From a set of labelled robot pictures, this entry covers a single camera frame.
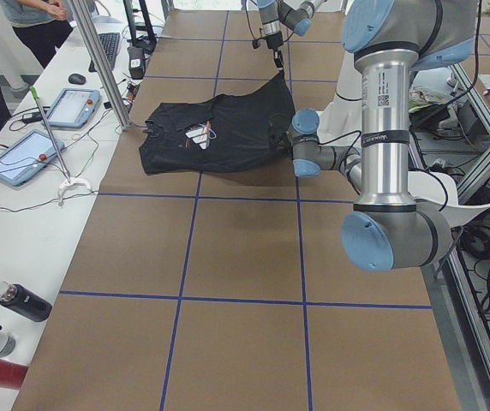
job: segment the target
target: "green tip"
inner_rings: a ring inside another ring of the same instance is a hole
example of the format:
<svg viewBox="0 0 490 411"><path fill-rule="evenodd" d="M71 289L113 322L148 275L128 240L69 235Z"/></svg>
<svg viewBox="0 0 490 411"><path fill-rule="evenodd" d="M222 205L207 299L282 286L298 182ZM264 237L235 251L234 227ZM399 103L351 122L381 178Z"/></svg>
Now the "green tip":
<svg viewBox="0 0 490 411"><path fill-rule="evenodd" d="M38 98L38 92L36 92L36 88L34 86L30 86L30 92L32 93L32 97Z"/></svg>

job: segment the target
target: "tablet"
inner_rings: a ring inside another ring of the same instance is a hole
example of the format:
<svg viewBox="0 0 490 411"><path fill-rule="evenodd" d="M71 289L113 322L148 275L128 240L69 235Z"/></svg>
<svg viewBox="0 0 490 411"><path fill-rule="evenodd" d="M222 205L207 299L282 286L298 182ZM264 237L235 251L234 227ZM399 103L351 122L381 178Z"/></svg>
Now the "tablet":
<svg viewBox="0 0 490 411"><path fill-rule="evenodd" d="M57 140L57 144L64 149L62 141ZM33 130L0 154L0 180L10 186L20 186L56 156L49 135Z"/></svg>
<svg viewBox="0 0 490 411"><path fill-rule="evenodd" d="M98 90L65 88L47 112L49 125L55 128L81 128L100 102Z"/></svg>

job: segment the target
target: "white desk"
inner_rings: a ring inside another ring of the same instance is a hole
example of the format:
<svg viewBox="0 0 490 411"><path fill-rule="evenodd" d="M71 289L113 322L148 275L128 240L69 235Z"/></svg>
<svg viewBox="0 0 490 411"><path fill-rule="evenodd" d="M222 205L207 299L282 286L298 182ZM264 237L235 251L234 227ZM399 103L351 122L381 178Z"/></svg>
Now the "white desk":
<svg viewBox="0 0 490 411"><path fill-rule="evenodd" d="M114 24L101 24L97 27L99 33L121 32L122 28L123 25ZM99 75L87 72L89 62L87 49L76 28L35 84L43 104L52 103L65 87L99 89L103 96L102 101L106 101ZM122 40L114 69L116 82L126 79L124 73L128 74L127 67L126 43ZM70 85L68 76L74 72L85 75L87 83L83 86ZM125 86L126 82L122 83L120 90L124 91ZM35 107L35 103L29 93L17 111L32 107ZM93 119L82 130L55 131L56 137L64 140L68 146L77 133L89 129L100 119L104 111L101 105ZM9 145L35 128L41 129L42 126L39 123L30 124L20 132L11 132L8 126L5 126L0 133L0 143ZM113 113L108 114L92 131L93 138L99 143L99 149L82 176L92 184L93 190L98 189L105 175L116 148L119 131ZM85 165L95 146L85 137L63 152L64 160L73 176ZM0 206L19 209L55 199L58 186L63 179L60 170L48 166L24 187L14 189L0 182ZM84 187L78 186L67 191L65 195L86 192ZM54 302L95 199L95 195L89 195L66 200L62 206L55 202L18 213L0 211L0 281L21 283L46 300ZM0 324L16 338L15 351L5 360L28 365L45 328L45 322L34 323L0 306ZM0 411L11 409L17 393L16 390L0 389Z"/></svg>

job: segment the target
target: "person's arm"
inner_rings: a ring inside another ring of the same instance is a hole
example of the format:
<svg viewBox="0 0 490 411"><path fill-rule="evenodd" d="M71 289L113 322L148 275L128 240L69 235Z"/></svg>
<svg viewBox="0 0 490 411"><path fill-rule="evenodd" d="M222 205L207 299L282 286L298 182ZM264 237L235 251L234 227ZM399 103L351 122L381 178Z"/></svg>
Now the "person's arm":
<svg viewBox="0 0 490 411"><path fill-rule="evenodd" d="M68 18L68 11L58 1L53 1L51 3L44 2L43 0L16 0L16 1L24 6L33 7L35 9L42 10L57 20L66 20Z"/></svg>

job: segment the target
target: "person's hand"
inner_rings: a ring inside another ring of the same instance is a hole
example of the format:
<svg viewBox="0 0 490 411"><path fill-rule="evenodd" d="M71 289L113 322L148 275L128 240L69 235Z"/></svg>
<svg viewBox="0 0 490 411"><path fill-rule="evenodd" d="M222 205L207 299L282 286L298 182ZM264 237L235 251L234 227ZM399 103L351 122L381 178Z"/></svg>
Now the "person's hand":
<svg viewBox="0 0 490 411"><path fill-rule="evenodd" d="M47 13L54 17L56 20L66 20L68 19L68 11L60 5L59 2L55 1L47 6Z"/></svg>

